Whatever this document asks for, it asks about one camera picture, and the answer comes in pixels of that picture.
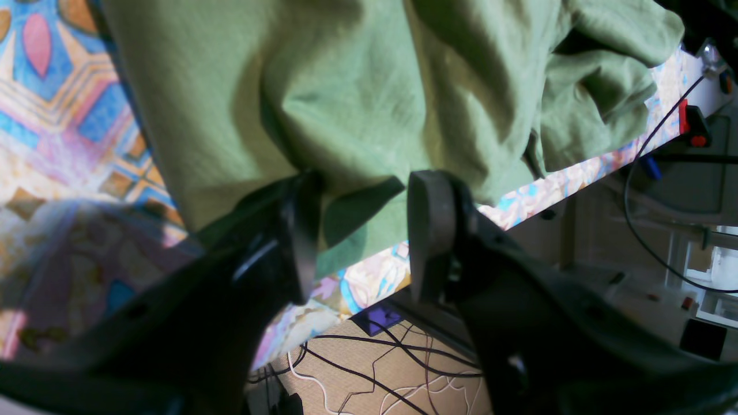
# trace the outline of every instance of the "green fabric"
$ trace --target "green fabric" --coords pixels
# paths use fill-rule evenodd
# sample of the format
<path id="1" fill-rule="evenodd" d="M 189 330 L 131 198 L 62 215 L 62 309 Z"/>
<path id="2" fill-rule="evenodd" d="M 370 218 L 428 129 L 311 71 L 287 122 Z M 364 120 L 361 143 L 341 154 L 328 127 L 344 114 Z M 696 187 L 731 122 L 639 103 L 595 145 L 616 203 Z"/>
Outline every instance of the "green fabric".
<path id="1" fill-rule="evenodd" d="M 683 34 L 650 0 L 105 0 L 191 230 L 305 168 L 319 273 L 407 237 L 402 183 L 441 168 L 494 204 L 646 125 Z"/>

